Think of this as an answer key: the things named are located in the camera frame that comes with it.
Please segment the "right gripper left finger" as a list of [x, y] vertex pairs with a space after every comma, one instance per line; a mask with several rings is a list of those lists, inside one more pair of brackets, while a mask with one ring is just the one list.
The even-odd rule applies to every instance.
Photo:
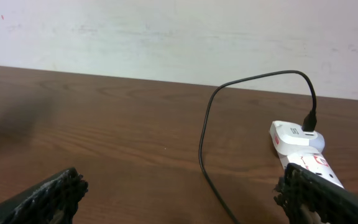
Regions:
[[74, 167], [0, 203], [0, 224], [72, 224], [88, 183]]

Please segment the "white power strip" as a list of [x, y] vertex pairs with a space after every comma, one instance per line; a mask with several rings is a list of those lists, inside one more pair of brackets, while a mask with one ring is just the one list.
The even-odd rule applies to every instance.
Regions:
[[322, 151], [325, 147], [325, 140], [322, 136], [313, 139], [311, 146], [288, 144], [277, 135], [272, 138], [272, 141], [284, 169], [288, 167], [289, 163], [294, 163], [330, 181], [338, 187], [344, 188], [322, 155]]

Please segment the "white USB charger adapter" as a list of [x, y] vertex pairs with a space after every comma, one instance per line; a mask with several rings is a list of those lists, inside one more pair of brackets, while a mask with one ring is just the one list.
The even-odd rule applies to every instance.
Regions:
[[301, 153], [322, 153], [325, 140], [319, 132], [305, 132], [296, 123], [273, 121], [269, 129], [276, 151], [284, 156]]

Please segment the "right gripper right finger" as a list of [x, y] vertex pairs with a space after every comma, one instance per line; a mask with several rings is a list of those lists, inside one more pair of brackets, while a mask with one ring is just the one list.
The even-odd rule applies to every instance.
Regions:
[[274, 197], [290, 223], [358, 223], [358, 196], [289, 163]]

